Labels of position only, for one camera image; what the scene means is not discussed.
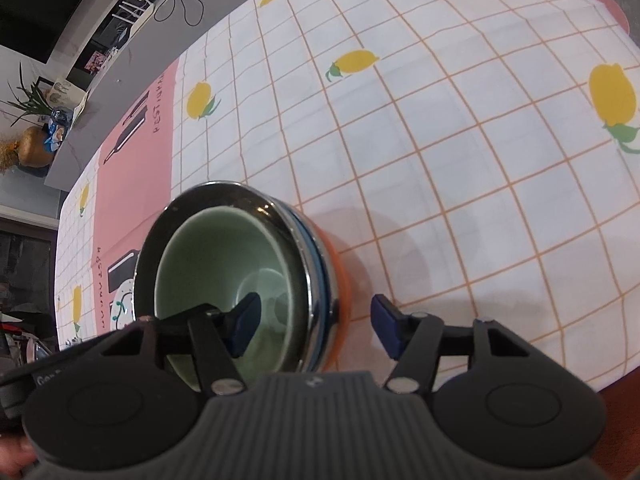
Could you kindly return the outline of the left hand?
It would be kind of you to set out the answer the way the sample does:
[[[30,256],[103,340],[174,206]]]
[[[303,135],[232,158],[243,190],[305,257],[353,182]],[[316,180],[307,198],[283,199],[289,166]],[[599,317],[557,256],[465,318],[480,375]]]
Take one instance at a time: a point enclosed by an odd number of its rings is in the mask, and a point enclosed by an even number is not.
[[[32,444],[26,437],[7,436],[0,438],[1,473],[10,479],[21,479],[23,470],[36,462]]]

